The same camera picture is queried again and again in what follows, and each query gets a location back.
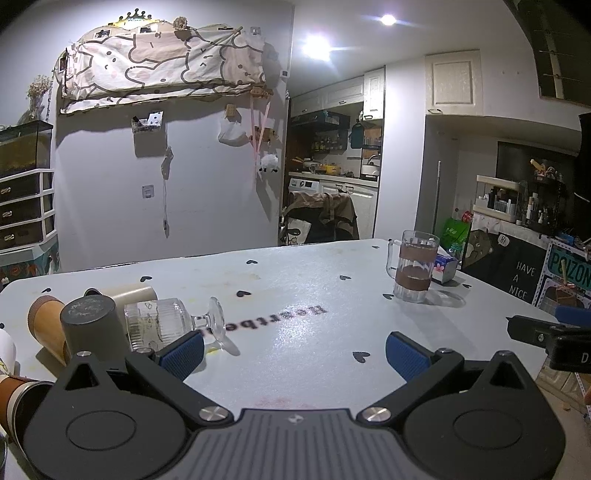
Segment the tissue box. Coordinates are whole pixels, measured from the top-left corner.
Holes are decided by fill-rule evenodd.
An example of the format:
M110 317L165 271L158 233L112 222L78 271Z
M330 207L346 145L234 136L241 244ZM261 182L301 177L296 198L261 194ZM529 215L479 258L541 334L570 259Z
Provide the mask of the tissue box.
M453 258L443 248L439 247L435 266L433 267L433 279L439 283L450 281L456 276L457 259Z

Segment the glass mug handle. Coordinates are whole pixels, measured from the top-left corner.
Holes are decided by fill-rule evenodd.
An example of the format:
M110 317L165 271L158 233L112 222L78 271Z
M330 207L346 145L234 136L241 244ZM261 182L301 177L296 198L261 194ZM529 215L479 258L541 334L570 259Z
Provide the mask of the glass mug handle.
M392 251L393 251L393 246L394 244L398 245L400 247L400 245L402 245L402 242L400 240L390 240L388 242L388 259L386 260L386 273L391 277L391 278L396 278L396 270L394 267L392 267Z

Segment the recessed light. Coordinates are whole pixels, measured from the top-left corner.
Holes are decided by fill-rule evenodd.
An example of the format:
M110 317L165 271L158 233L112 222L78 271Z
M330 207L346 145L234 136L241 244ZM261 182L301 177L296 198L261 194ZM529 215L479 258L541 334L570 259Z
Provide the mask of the recessed light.
M387 25L388 27L394 25L396 23L396 18L393 15L384 15L382 18L380 18L380 21L384 24Z
M330 51L332 50L328 40L320 35L311 35L304 45L304 54L311 59L330 60Z

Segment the green plastic bag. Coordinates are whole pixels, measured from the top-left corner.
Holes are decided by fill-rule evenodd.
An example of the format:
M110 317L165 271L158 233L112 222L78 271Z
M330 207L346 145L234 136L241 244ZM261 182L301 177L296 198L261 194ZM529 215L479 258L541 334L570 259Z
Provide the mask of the green plastic bag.
M470 224L464 223L460 220L454 220L449 217L445 225L443 225L443 231L441 232L440 245L447 252L454 243L464 245L468 239L468 233L470 232Z

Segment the gray ribbed panel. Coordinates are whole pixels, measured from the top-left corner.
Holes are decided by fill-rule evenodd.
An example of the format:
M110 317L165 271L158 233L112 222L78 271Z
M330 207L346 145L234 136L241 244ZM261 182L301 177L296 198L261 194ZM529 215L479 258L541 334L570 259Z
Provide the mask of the gray ribbed panel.
M245 410L236 424L200 433L161 479L434 480L394 435L358 426L347 410Z

